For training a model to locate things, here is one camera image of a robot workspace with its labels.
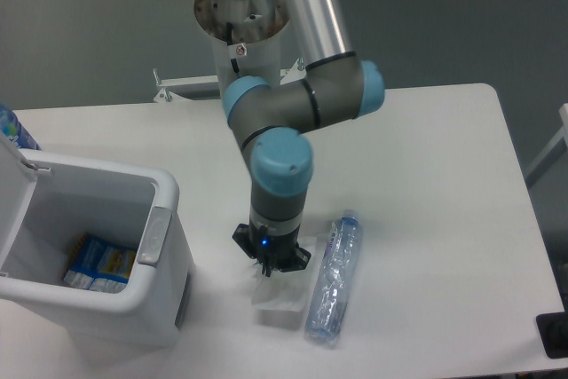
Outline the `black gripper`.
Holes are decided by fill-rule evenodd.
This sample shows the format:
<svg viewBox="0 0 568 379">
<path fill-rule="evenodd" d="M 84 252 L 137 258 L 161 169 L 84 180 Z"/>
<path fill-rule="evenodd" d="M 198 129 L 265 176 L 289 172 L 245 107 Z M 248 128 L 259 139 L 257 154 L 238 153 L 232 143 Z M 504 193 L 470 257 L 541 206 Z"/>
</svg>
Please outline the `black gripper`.
<svg viewBox="0 0 568 379">
<path fill-rule="evenodd" d="M 298 243 L 300 227 L 282 235 L 269 234 L 265 225 L 256 228 L 254 225 L 239 224 L 233 240 L 251 259 L 261 265 L 261 274 L 267 277 L 272 271 L 295 272 L 304 270 L 311 259 L 311 252 Z"/>
</svg>

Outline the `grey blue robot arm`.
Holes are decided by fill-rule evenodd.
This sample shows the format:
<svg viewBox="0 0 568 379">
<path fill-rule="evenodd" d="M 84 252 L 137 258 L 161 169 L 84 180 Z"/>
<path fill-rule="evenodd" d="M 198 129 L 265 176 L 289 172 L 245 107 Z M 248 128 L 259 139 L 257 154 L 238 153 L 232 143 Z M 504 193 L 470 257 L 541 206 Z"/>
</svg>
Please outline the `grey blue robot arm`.
<svg viewBox="0 0 568 379">
<path fill-rule="evenodd" d="M 338 0 L 195 0 L 194 14 L 223 45 L 221 100 L 251 178 L 249 219 L 233 239 L 264 275 L 303 270 L 306 134 L 379 109 L 383 78 L 357 58 Z"/>
</svg>

